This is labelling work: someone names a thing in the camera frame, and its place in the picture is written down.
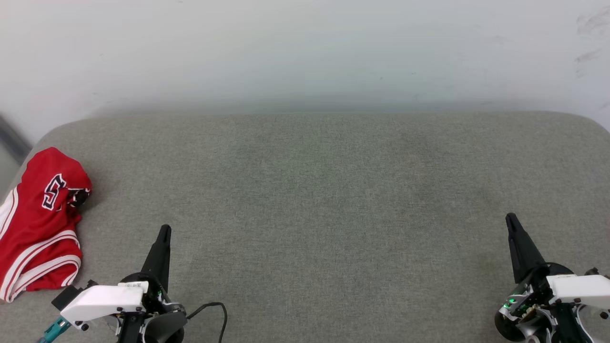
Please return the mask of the red basketball jersey white trim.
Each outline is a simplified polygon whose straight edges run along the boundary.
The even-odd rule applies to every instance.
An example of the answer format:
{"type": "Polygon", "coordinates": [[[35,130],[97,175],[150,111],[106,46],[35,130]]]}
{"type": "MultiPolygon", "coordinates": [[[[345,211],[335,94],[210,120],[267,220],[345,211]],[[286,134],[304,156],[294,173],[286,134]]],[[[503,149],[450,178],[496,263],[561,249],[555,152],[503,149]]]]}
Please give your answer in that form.
{"type": "Polygon", "coordinates": [[[82,165],[54,147],[37,152],[0,205],[0,301],[72,284],[82,264],[79,207],[92,192],[82,165]]]}

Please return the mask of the grey metal wall rail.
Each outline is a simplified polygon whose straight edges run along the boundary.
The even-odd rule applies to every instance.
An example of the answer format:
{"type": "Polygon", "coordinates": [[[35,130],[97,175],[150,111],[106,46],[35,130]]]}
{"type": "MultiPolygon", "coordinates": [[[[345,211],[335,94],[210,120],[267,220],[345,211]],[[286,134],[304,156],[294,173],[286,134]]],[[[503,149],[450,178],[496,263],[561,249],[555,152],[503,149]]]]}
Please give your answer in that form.
{"type": "Polygon", "coordinates": [[[32,151],[32,145],[13,128],[4,118],[2,113],[0,113],[0,146],[2,146],[19,165],[23,165],[28,158],[29,153],[32,151]]]}

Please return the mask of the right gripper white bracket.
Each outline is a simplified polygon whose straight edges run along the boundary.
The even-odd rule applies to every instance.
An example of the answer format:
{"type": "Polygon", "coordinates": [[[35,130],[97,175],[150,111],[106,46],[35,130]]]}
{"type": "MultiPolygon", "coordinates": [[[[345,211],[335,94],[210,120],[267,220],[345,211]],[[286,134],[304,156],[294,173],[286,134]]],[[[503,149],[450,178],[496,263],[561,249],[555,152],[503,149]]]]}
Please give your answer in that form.
{"type": "Polygon", "coordinates": [[[610,343],[591,334],[583,321],[585,310],[610,319],[610,280],[547,263],[516,214],[505,220],[517,286],[495,313],[499,334],[515,343],[610,343]]]}

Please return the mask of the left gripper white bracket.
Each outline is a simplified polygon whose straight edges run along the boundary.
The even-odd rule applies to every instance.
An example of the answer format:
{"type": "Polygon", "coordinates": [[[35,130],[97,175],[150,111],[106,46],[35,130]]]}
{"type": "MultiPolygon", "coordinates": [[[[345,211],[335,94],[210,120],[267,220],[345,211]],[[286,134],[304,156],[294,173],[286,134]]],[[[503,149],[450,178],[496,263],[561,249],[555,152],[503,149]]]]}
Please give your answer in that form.
{"type": "Polygon", "coordinates": [[[115,286],[90,287],[60,311],[61,317],[81,331],[104,319],[114,329],[116,343],[183,343],[185,308],[166,293],[171,234],[170,225],[163,224],[141,272],[115,286]]]}

